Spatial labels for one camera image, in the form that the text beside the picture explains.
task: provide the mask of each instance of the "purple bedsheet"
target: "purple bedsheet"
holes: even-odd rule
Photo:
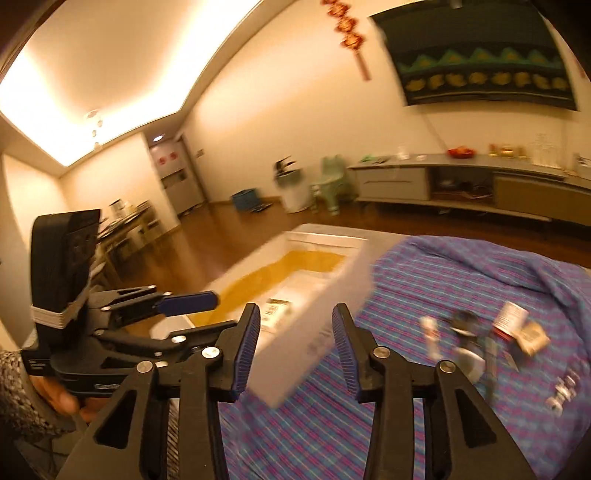
[[[375,291],[356,318],[381,345],[408,360],[427,357],[419,319],[475,312],[485,333],[506,301],[530,312],[551,344],[516,372],[498,358],[494,409],[540,480],[553,478],[591,423],[591,277],[576,265],[483,241],[420,236],[374,266]],[[440,324],[440,347],[453,358],[456,339]],[[553,416],[544,402],[569,365],[582,375],[579,395]],[[336,351],[328,354],[278,409],[248,391],[220,405],[232,479],[361,479],[373,404],[346,391]],[[424,428],[415,400],[415,479],[424,478]]]

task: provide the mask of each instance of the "hanging red ornament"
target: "hanging red ornament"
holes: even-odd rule
[[[345,34],[345,39],[340,43],[343,47],[353,50],[355,54],[355,60],[357,60],[357,64],[359,65],[359,70],[361,70],[361,76],[367,82],[371,80],[369,76],[368,66],[365,63],[365,60],[361,56],[359,49],[365,39],[359,35],[358,33],[351,32]]]
[[[329,15],[331,15],[332,17],[338,17],[338,18],[344,17],[347,14],[347,12],[349,11],[349,8],[351,8],[350,5],[342,4],[341,2],[335,2],[329,8]]]
[[[335,30],[340,33],[344,33],[345,37],[343,41],[340,43],[344,48],[348,48],[353,52],[355,55],[355,59],[357,60],[357,64],[359,65],[359,70],[361,70],[361,75],[365,81],[371,80],[369,76],[369,70],[363,57],[361,56],[361,52],[359,49],[361,45],[365,41],[365,38],[355,32],[355,27],[357,27],[358,20],[356,18],[348,17],[347,12],[351,8],[350,5],[344,4],[339,0],[320,0],[321,5],[330,5],[328,14],[331,17],[338,18]]]
[[[342,17],[336,24],[335,30],[342,33],[351,33],[357,26],[357,19],[351,17]]]

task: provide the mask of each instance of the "white cable tie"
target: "white cable tie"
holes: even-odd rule
[[[86,284],[86,287],[84,287],[78,294],[76,299],[62,312],[51,312],[31,305],[31,318],[35,323],[63,330],[72,319],[76,318],[78,312],[80,312],[80,309],[88,299],[89,293],[90,280]]]

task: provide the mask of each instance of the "white door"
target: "white door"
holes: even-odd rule
[[[203,203],[205,198],[180,142],[162,142],[150,149],[164,191],[177,213]]]

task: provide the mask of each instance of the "blue gripper pad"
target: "blue gripper pad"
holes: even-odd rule
[[[217,307],[217,294],[212,291],[202,291],[191,295],[170,295],[163,297],[157,309],[167,317],[188,313],[209,312]]]
[[[343,368],[343,374],[347,383],[347,389],[349,393],[359,399],[361,395],[361,384],[359,383],[359,367],[353,351],[353,346],[349,339],[349,334],[345,326],[345,321],[350,320],[353,324],[353,320],[349,315],[349,311],[344,304],[339,304],[334,307],[332,315],[333,335],[335,336],[335,343],[337,350],[339,351],[340,364]]]
[[[236,398],[246,389],[246,382],[251,371],[252,359],[255,356],[256,342],[261,331],[261,311],[254,303],[247,303],[240,323],[247,320],[242,342],[236,354],[234,363],[234,376],[230,391]]]

